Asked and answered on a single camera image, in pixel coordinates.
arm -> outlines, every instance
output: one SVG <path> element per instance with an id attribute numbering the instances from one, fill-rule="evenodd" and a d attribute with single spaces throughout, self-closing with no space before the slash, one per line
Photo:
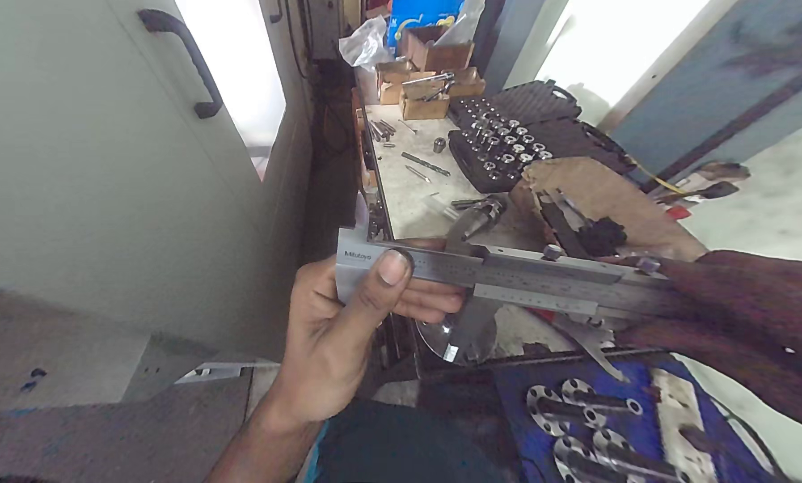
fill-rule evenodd
<path id="1" fill-rule="evenodd" d="M 374 330 L 390 310 L 436 323 L 463 302 L 462 289 L 410 281 L 407 254 L 388 250 L 343 306 L 337 301 L 335 266 L 331 257 L 297 272 L 279 374 L 214 466 L 209 483 L 293 478 L 324 421 L 353 399 Z"/>

wooden box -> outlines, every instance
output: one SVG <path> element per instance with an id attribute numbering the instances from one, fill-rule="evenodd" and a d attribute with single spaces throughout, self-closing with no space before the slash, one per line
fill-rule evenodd
<path id="1" fill-rule="evenodd" d="M 475 44 L 456 46 L 434 46 L 428 42 L 436 41 L 448 27 L 405 28 L 401 34 L 401 55 L 411 60 L 419 71 L 448 71 L 466 69 L 470 65 L 472 49 Z"/>

caliper sliding scale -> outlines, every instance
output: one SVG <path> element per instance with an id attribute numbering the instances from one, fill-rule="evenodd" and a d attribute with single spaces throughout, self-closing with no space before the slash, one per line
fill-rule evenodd
<path id="1" fill-rule="evenodd" d="M 404 248 L 413 258 L 414 279 L 471 290 L 443 354 L 449 362 L 463 355 L 491 323 L 502 306 L 499 302 L 556 312 L 554 325 L 574 337 L 620 381 L 627 378 L 601 352 L 600 331 L 637 322 L 696 319 L 695 304 L 657 273 L 648 275 L 633 267 L 567 256 L 550 261 L 542 259 L 540 253 L 504 247 L 476 246 L 474 256 L 446 254 L 393 242 L 366 241 L 364 235 L 361 230 L 345 228 L 338 232 L 336 286 L 342 302 L 350 300 L 377 258 L 393 247 Z"/>

metal bushing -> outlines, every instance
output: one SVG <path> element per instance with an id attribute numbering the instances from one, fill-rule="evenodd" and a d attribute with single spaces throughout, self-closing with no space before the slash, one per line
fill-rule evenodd
<path id="1" fill-rule="evenodd" d="M 493 137 L 493 136 L 488 137 L 488 152 L 490 153 L 490 150 L 495 148 L 499 143 L 500 143 L 499 137 Z"/>

finger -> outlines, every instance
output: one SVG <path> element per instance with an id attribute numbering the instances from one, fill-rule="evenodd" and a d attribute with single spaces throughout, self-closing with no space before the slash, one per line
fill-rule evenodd
<path id="1" fill-rule="evenodd" d="M 426 309 L 437 309 L 442 312 L 454 314 L 460 310 L 464 300 L 457 294 L 440 295 L 428 292 L 414 291 L 408 288 L 401 294 L 401 301 L 410 305 L 418 305 Z"/>
<path id="2" fill-rule="evenodd" d="M 347 304 L 326 335 L 329 344 L 339 350 L 357 350 L 367 346 L 389 311 L 407 288 L 413 263 L 407 253 L 386 250 L 356 287 Z"/>
<path id="3" fill-rule="evenodd" d="M 410 319 L 416 319 L 428 324 L 439 324 L 446 318 L 446 312 L 438 309 L 430 309 L 421 305 L 414 305 L 403 300 L 398 301 L 393 312 Z"/>
<path id="4" fill-rule="evenodd" d="M 449 284 L 441 284 L 440 282 L 431 282 L 429 280 L 410 280 L 407 285 L 408 290 L 428 292 L 440 295 L 462 295 L 466 289 L 464 287 L 456 287 Z"/>

